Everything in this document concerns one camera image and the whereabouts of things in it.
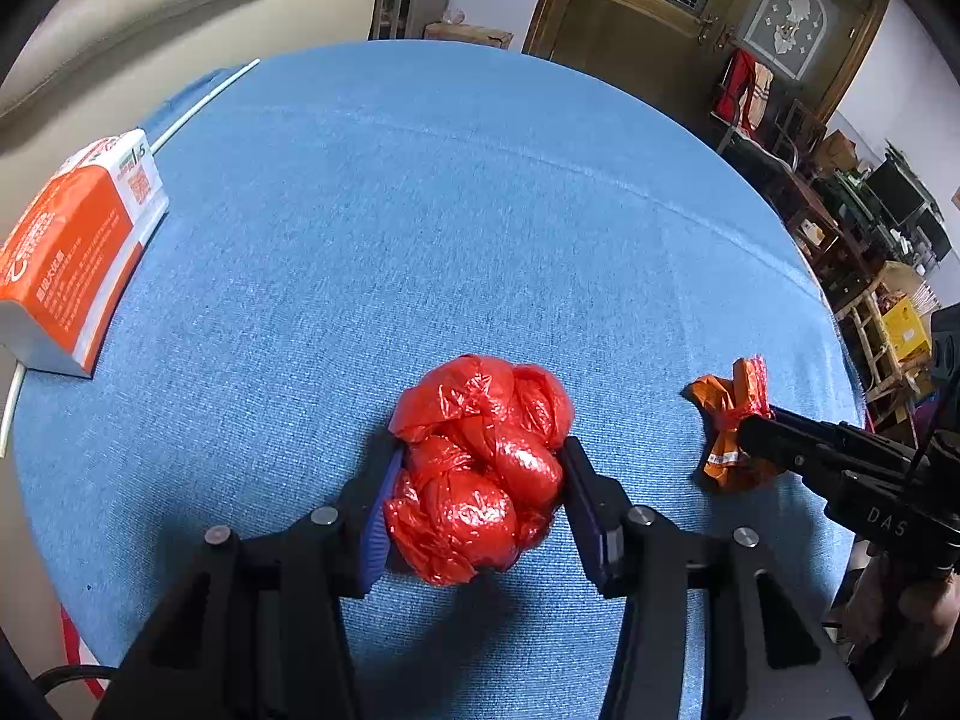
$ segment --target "metal screw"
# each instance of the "metal screw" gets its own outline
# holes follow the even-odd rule
[[[741,547],[752,549],[760,543],[760,536],[757,536],[757,531],[753,528],[737,528],[733,531],[733,540]]]
[[[219,546],[230,538],[230,528],[226,525],[214,525],[203,534],[203,540],[211,546]]]
[[[310,521],[314,525],[332,525],[340,513],[332,506],[320,506],[310,512]]]
[[[653,525],[656,512],[649,506],[632,506],[627,512],[627,519],[635,525]]]

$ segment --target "round table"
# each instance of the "round table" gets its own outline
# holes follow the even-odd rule
[[[170,100],[151,140],[223,77]],[[670,119],[531,57],[371,42],[264,61],[157,165],[170,213],[93,379],[28,373],[14,423],[35,540],[101,661],[206,527],[267,533],[335,497],[402,389],[464,352],[549,368],[632,500],[703,532],[750,525],[810,610],[832,597],[851,537],[798,480],[693,481],[697,376],[760,353],[784,408],[853,421],[858,394],[775,214]],[[594,717],[621,613],[563,512],[507,573],[390,573],[344,602],[376,718]]]

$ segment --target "floor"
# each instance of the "floor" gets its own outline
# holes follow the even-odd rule
[[[3,398],[13,366],[13,357],[0,347]],[[32,541],[10,452],[0,458],[0,566],[0,627],[13,650],[31,676],[65,664],[59,602]],[[64,720],[88,720],[96,707],[83,683],[63,685],[49,700]]]

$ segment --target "crumpled red plastic bundle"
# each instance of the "crumpled red plastic bundle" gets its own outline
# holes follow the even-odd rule
[[[467,354],[407,389],[390,421],[405,468],[384,515],[416,574],[462,584],[543,541],[563,485],[553,452],[572,423],[563,385],[538,365]]]

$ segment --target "beige leather chair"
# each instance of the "beige leather chair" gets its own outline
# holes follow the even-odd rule
[[[373,0],[60,0],[0,85],[0,236],[65,157],[198,76],[365,40],[371,18]]]

